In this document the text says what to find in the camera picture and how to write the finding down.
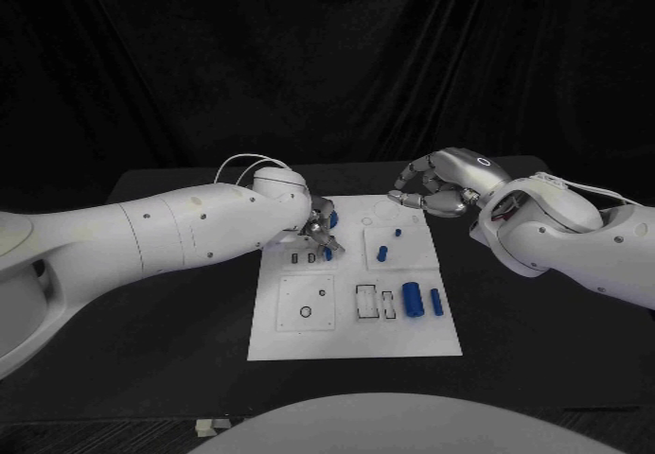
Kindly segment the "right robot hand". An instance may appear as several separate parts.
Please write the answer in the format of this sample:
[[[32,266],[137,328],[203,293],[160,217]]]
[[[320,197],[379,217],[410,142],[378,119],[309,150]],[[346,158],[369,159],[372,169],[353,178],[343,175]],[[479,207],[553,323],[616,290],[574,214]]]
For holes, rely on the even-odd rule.
[[[466,148],[443,148],[410,162],[388,199],[439,218],[483,208],[511,176],[490,158]]]

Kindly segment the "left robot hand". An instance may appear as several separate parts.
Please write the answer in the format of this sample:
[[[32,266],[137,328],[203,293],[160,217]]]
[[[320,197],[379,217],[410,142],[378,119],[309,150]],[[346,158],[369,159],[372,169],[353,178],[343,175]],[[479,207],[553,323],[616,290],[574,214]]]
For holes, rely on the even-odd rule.
[[[343,253],[345,248],[330,233],[335,214],[333,202],[320,196],[312,196],[310,217],[300,234],[307,236],[323,249],[330,250],[333,253]]]

